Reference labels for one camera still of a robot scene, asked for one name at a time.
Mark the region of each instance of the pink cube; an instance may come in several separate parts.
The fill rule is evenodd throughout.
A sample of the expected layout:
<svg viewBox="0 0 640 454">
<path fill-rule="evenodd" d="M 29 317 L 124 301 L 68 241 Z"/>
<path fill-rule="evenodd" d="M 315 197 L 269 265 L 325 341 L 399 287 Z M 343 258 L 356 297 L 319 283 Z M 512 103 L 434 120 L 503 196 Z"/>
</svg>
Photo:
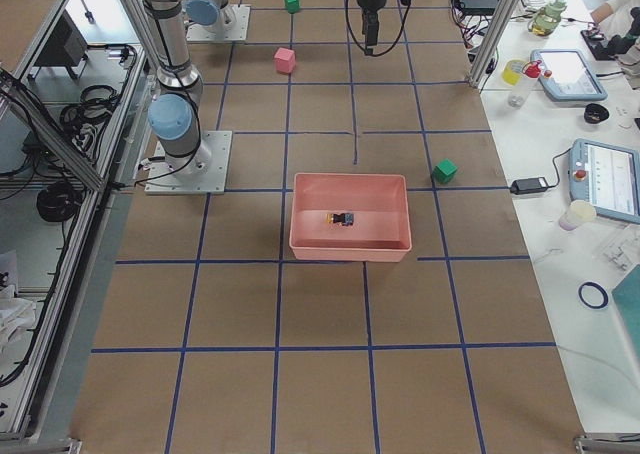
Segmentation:
<svg viewBox="0 0 640 454">
<path fill-rule="evenodd" d="M 291 74 L 296 67 L 296 53 L 291 49 L 281 47 L 273 58 L 276 60 L 276 71 L 282 74 Z"/>
</svg>

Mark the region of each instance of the red cap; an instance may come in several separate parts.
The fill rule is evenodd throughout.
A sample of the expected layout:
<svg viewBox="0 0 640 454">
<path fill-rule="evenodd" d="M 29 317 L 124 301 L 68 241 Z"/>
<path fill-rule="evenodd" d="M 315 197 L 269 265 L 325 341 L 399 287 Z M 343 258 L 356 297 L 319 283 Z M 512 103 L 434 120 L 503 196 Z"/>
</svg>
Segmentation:
<svg viewBox="0 0 640 454">
<path fill-rule="evenodd" d="M 541 62 L 542 61 L 539 60 L 539 59 L 537 61 L 530 62 L 527 65 L 527 68 L 524 70 L 524 74 L 527 77 L 532 77 L 532 78 L 535 78 L 535 79 L 540 77 L 540 74 L 542 73 L 542 70 L 540 69 L 540 63 Z"/>
</svg>

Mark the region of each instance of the small toy figure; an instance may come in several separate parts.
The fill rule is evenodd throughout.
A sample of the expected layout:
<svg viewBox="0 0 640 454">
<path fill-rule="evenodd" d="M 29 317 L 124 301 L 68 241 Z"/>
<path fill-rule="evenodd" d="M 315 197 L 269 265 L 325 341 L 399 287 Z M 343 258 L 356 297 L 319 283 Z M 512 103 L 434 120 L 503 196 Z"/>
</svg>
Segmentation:
<svg viewBox="0 0 640 454">
<path fill-rule="evenodd" d="M 342 212 L 340 214 L 327 213 L 328 224 L 340 224 L 342 226 L 353 226 L 353 212 Z"/>
</svg>

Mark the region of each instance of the blue ring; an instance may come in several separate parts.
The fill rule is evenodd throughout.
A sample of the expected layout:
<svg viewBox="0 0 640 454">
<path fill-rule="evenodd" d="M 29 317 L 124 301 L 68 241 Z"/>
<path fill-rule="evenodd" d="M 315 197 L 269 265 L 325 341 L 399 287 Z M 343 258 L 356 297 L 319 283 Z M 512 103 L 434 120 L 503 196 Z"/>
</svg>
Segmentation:
<svg viewBox="0 0 640 454">
<path fill-rule="evenodd" d="M 585 287 L 593 287 L 593 288 L 595 288 L 602 295 L 602 304 L 589 304 L 585 300 L 584 295 L 582 294 L 582 290 Z M 602 287 L 600 284 L 596 284 L 595 282 L 585 282 L 585 283 L 583 283 L 578 288 L 578 296 L 580 297 L 580 300 L 582 301 L 582 303 L 585 306 L 587 306 L 587 307 L 589 307 L 591 309 L 604 309 L 609 304 L 609 296 L 607 295 L 607 291 L 604 290 L 604 287 Z"/>
</svg>

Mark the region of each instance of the metal mounting plate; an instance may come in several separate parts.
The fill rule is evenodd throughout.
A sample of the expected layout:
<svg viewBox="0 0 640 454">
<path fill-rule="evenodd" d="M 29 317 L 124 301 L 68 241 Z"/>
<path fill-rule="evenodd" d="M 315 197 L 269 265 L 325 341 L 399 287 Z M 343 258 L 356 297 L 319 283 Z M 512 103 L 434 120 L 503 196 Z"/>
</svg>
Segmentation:
<svg viewBox="0 0 640 454">
<path fill-rule="evenodd" d="M 220 34 L 207 31 L 199 24 L 190 26 L 187 30 L 187 41 L 191 43 L 224 43 L 246 41 L 249 31 L 249 15 L 251 7 L 246 4 L 232 5 L 236 14 L 236 24 L 229 30 L 222 30 Z"/>
<path fill-rule="evenodd" d="M 202 142 L 211 150 L 211 161 L 206 169 L 191 176 L 180 178 L 170 174 L 157 181 L 149 181 L 145 192 L 150 195 L 178 194 L 223 194 L 227 181 L 229 154 L 231 152 L 231 131 L 204 131 Z M 154 156 L 164 156 L 164 149 L 158 142 Z M 164 162 L 151 166 L 149 178 L 162 176 L 171 172 Z"/>
</svg>

